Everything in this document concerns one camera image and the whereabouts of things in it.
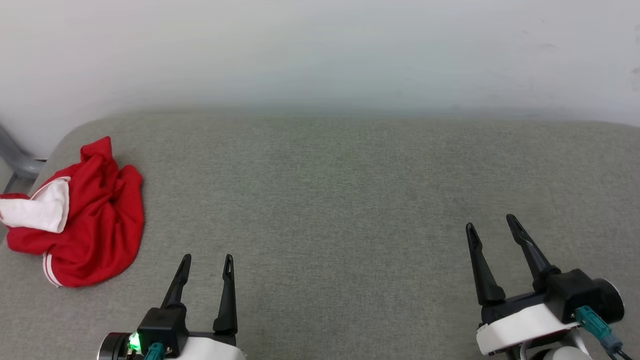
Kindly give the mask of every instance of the gray metal pipe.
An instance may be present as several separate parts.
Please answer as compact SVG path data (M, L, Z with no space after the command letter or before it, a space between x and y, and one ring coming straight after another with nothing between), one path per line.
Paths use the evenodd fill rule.
M16 175L27 179L36 179L44 166L43 161L38 161L25 155L1 127L0 156Z

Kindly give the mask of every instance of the green light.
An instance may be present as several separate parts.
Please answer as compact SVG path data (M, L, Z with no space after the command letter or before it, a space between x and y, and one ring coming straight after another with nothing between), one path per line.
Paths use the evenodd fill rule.
M140 347L140 337L137 332L129 335L129 348L135 350L137 353L142 354L142 348Z

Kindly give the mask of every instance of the black cable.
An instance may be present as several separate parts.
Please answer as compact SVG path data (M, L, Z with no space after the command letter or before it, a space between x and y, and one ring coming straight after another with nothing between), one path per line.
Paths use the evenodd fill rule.
M629 355L626 355L622 349L616 351L624 360L633 360Z

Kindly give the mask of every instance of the black plastic mount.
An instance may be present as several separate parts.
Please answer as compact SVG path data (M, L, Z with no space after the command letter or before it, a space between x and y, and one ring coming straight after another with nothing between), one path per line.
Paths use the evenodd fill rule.
M624 306L613 285L602 279L591 279L579 269L562 273L558 267L549 263L515 216L509 214L506 218L513 239L521 246L529 265L534 291L506 298L504 290L495 282L484 258L482 242L476 229L473 224L468 223L467 241L477 299L483 307L482 324L492 323L527 307L543 303L563 323L573 322L572 315L580 306L590 306L608 323L622 319ZM544 342L539 341L536 346L546 345Z
M187 307L181 302L182 288L189 279L191 254L186 254L178 267L160 307L149 309L138 326L140 346L144 354L153 343L160 342L167 349L167 357L179 357L190 336L210 338L236 345L237 312L233 257L227 255L222 273L224 287L218 317L213 321L214 332L189 332L185 319Z

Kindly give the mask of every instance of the white stripe trim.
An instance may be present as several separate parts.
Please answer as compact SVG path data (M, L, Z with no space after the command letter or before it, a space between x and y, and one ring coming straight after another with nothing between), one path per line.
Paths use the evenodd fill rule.
M42 254L42 270L44 270L44 275L46 276L47 280L49 280L51 284L59 288L60 286L62 286L62 284L60 284L56 276L53 274L53 269L51 268L52 258L53 256L51 256L51 254L49 254L48 252Z

